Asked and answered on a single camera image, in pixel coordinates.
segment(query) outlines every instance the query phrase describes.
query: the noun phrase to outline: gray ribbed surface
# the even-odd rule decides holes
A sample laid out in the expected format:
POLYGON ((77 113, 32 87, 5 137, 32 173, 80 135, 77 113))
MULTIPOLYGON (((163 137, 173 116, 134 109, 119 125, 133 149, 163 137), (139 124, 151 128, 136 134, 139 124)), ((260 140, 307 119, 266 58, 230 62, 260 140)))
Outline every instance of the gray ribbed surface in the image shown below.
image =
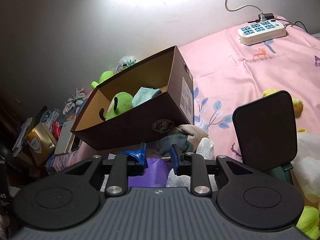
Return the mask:
POLYGON ((191 195, 186 188, 133 188, 109 198, 95 217, 59 232, 22 229, 14 240, 300 240, 296 228, 259 233, 235 226, 215 209, 212 201, 191 195))

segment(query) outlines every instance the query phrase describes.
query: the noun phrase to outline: purple bag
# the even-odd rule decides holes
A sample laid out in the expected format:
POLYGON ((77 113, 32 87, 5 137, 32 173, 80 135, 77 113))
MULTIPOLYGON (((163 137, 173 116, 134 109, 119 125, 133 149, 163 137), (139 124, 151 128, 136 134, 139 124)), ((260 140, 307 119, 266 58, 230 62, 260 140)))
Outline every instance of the purple bag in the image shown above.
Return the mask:
POLYGON ((128 177, 128 187, 165 187, 172 166, 162 159, 147 159, 148 168, 142 176, 128 177))

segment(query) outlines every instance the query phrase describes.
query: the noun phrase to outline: white cable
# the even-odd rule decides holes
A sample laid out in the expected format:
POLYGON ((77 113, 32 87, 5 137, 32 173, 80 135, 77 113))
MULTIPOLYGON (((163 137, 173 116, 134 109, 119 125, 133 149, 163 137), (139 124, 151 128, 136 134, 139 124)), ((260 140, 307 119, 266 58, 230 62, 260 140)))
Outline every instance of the white cable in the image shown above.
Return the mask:
POLYGON ((257 8, 257 9, 260 11, 261 20, 262 20, 262 16, 264 17, 262 10, 261 10, 258 6, 255 6, 255 5, 252 5, 252 4, 243 5, 243 6, 239 7, 239 8, 237 8, 237 9, 229 9, 229 8, 228 8, 228 0, 225 0, 224 6, 226 7, 226 10, 227 10, 228 12, 235 12, 235 11, 238 11, 238 10, 244 8, 244 7, 247 7, 247 6, 255 7, 255 8, 257 8))

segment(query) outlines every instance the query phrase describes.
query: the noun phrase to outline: green plush toy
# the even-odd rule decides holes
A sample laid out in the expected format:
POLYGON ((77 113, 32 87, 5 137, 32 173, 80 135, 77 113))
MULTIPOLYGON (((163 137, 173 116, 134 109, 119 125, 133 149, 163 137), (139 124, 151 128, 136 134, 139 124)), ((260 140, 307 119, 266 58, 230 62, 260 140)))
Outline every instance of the green plush toy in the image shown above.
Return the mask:
POLYGON ((316 240, 319 233, 319 211, 310 206, 304 206, 303 212, 296 227, 309 238, 316 240))
POLYGON ((91 87, 92 89, 95 89, 96 86, 98 86, 99 84, 101 84, 102 82, 106 81, 108 78, 112 77, 114 74, 112 71, 105 71, 101 74, 98 82, 92 81, 91 83, 91 87))
POLYGON ((103 121, 106 121, 130 110, 131 108, 133 108, 132 99, 133 99, 133 96, 126 92, 120 92, 116 94, 111 101, 106 117, 103 117, 104 109, 101 108, 99 112, 100 118, 103 121))

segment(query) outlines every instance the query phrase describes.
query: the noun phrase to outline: gold bag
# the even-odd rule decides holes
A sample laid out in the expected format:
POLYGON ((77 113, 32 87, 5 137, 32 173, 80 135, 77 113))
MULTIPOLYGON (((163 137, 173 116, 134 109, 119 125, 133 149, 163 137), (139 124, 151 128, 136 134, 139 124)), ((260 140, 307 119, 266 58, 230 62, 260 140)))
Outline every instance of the gold bag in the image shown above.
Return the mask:
POLYGON ((53 154, 57 141, 44 123, 39 123, 27 136, 30 151, 38 167, 53 154))

